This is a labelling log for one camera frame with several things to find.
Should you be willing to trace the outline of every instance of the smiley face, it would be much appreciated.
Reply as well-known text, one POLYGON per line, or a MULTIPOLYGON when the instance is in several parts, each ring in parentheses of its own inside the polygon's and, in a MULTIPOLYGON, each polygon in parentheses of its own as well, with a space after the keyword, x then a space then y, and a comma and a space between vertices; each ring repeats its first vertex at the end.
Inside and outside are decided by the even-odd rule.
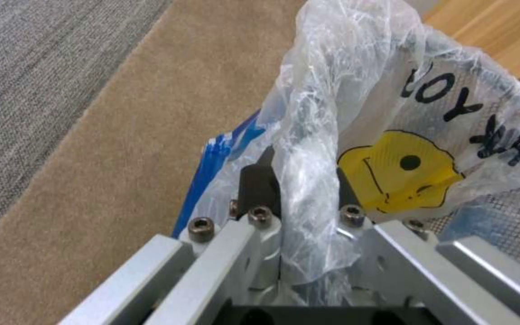
POLYGON ((385 214, 441 206, 448 187, 464 178, 448 152, 396 130, 385 131, 374 146, 347 150, 338 165, 361 206, 385 214))

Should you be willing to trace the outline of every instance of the plastic bag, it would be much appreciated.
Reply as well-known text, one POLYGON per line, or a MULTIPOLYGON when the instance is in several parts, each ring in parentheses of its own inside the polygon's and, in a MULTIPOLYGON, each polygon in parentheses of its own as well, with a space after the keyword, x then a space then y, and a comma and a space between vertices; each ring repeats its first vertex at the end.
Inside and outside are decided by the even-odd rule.
POLYGON ((225 222, 240 169, 272 144, 281 279, 319 282, 335 298, 316 303, 339 304, 348 289, 339 271, 359 252, 336 234, 337 165, 376 222, 445 216, 520 190, 520 82, 401 0, 309 0, 259 114, 223 141, 230 153, 177 229, 186 216, 225 222), (334 277, 319 281, 325 274, 334 277))

